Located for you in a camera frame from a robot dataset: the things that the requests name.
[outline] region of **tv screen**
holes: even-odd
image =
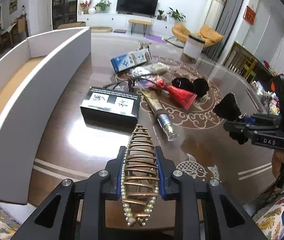
[[[118,0],[116,11],[154,15],[158,0]]]

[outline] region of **red poster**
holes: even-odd
[[[249,6],[247,6],[245,9],[243,19],[246,20],[250,25],[253,25],[255,16],[256,13]]]

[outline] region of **green plant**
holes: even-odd
[[[110,7],[112,3],[110,3],[108,0],[101,0],[95,5],[95,9],[99,7],[101,9],[101,12],[105,11]]]
[[[176,9],[175,11],[169,7],[171,11],[169,11],[167,14],[170,15],[171,18],[179,21],[179,22],[183,22],[183,20],[186,18],[186,16],[182,13],[179,13],[178,9]]]
[[[158,9],[159,15],[162,16],[162,14],[164,13],[163,10]]]

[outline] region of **white door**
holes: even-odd
[[[38,0],[39,33],[52,31],[51,0]]]

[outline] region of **flower pot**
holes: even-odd
[[[89,9],[89,14],[94,14],[95,12],[96,12],[96,10],[95,10],[94,7]]]

